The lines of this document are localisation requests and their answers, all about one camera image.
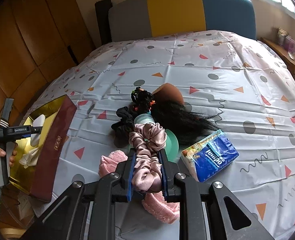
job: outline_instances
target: scrunchie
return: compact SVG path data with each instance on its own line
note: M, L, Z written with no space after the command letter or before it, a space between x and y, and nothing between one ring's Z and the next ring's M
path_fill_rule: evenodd
M159 123L135 124L129 143L136 149L132 185L142 192L160 191L162 174L157 152L166 145L165 130Z

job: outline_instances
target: bolt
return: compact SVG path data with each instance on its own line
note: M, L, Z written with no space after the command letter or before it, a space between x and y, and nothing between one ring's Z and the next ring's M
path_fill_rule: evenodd
M213 182L213 186L216 188L222 188L223 187L223 183L220 181L215 181Z
M175 174L175 177L177 179L185 179L187 176L184 173L179 172L179 173Z
M117 172L112 172L110 173L110 176L114 179L117 179L118 177L120 177L120 174L118 174Z
M83 184L83 182L81 182L81 181L75 181L72 183L72 186L75 188L79 188L82 186L82 184Z

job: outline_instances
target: braided hair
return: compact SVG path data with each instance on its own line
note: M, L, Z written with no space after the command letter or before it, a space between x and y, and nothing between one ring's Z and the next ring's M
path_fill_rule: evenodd
M131 93L133 107L118 109L116 114L121 121L111 127L115 136L126 145L129 133L133 131L134 119L139 114L149 113L164 129L171 130L181 146L190 146L198 141L199 136L209 135L218 128L211 121L213 116L203 116L200 113L189 112L179 102L166 100L156 102L152 93L137 87Z

